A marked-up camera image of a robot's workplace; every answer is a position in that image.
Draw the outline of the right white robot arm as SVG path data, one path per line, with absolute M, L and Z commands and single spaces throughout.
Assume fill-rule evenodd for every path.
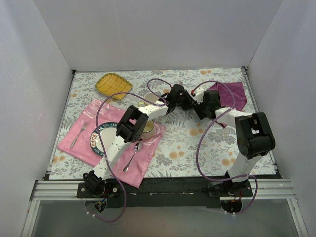
M 218 185 L 229 196 L 237 195 L 246 183 L 255 164 L 276 146 L 276 142 L 264 112 L 246 113 L 221 105 L 219 92 L 207 90 L 193 92 L 197 103 L 195 111 L 202 119 L 209 118 L 233 127 L 239 149 L 233 166 Z

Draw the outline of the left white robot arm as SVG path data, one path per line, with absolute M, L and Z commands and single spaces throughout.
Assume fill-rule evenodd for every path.
M 83 175 L 84 183 L 93 197 L 101 197 L 105 192 L 105 180 L 114 176 L 113 167 L 124 151 L 141 139 L 146 123 L 157 117 L 165 116 L 176 107 L 189 110 L 197 103 L 196 93 L 190 93 L 182 85 L 175 84 L 171 91 L 154 102 L 145 100 L 144 107 L 129 106 L 117 125 L 114 141 L 108 149 L 103 148 L 103 157 L 93 170 Z

